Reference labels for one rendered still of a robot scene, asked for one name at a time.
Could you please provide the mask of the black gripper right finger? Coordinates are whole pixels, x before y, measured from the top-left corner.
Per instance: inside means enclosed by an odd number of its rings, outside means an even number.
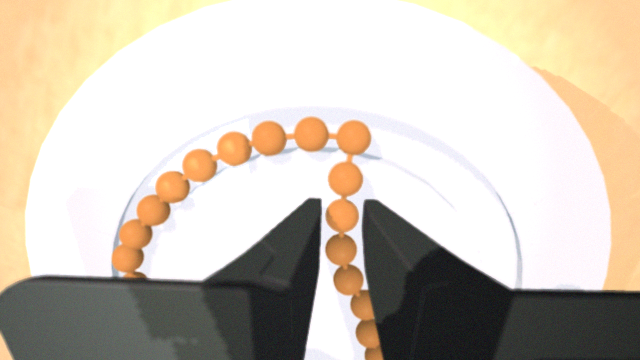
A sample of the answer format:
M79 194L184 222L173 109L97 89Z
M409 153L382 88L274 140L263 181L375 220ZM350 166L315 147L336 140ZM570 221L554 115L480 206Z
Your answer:
M378 199L361 229L383 360L640 359L640 290L511 289Z

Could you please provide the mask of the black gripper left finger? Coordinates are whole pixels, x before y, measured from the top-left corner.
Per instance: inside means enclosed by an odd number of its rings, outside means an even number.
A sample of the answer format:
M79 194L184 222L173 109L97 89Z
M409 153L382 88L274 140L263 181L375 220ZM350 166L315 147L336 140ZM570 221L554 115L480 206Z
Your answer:
M321 260L309 197L202 280L45 274L0 291L12 360L304 360Z

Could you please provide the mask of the orange wooden bead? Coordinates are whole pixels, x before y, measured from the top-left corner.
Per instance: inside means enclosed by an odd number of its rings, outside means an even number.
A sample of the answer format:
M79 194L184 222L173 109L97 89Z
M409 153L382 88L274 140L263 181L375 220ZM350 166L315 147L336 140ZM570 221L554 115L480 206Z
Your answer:
M129 274L127 273L125 276L123 277L129 277L129 278L148 278L144 273L139 272L139 271L134 271L134 275L133 276L129 276Z
M161 202L158 195L148 195L140 201L137 207L139 220L150 227L162 225L168 220L170 214L170 204Z
M183 176L179 171L167 171L160 175L155 185L158 197L170 204L185 200L190 193L191 184L189 179L184 180Z
M242 165L250 158L252 153L249 141L249 138L241 132L227 132L217 142L217 154L227 165Z
M329 130L325 122L317 117L300 120L294 129L294 140L306 152L317 152L325 147Z
M365 123L350 120L339 127L336 141L342 152L354 156L364 153L369 148L371 138L370 129Z
M339 237L338 233L328 239L325 254L332 264L346 266L355 259L357 244L351 236L344 234L344 237Z
M383 360L380 345L373 349L366 348L365 360Z
M325 218L332 230L345 233L351 231L357 225L359 211L353 202L347 199L346 202L341 202L341 199L337 199L327 207Z
M339 162L331 168L328 174L328 183L331 190L337 195L352 196L361 189L363 174L356 164L348 161Z
M379 336L375 319L361 320L356 327L356 338L365 348L373 349L379 345Z
M213 161L211 152L205 149L190 151L183 160L185 175L194 182L206 182L216 173L217 161Z
M350 300L350 307L353 314L361 320L374 318L370 294L368 290L360 290L360 296L353 295Z
M142 248L134 250L120 244L112 254L112 264L118 271L130 273L143 264L144 256Z
M340 294L353 296L362 289L364 276L361 270L355 265L348 264L347 269L343 269L343 266L340 266L333 275L333 284Z
M274 121L261 122L252 132L255 150L265 156L279 154L285 148L286 142L286 131Z
M121 243L125 247L134 250L146 247L151 242L152 235L151 227L143 227L139 219L128 221L122 225L119 231Z

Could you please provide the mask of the white round board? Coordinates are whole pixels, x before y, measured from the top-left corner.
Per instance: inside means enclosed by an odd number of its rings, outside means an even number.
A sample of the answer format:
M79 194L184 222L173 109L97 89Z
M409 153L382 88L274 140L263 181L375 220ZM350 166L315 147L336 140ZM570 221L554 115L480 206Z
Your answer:
M462 22L394 0L234 0L161 25L117 52L61 110L31 177L25 232L32 276L123 277L123 224L230 131L306 117L337 134L365 123L352 163L363 184L345 232L364 276L362 212L378 199L509 288L602 290L611 251L604 175L570 108L531 67ZM336 139L294 139L191 184L151 227L135 271L202 280L309 197L322 198L321 260L304 360L365 360L352 296L326 254L328 183L347 160Z

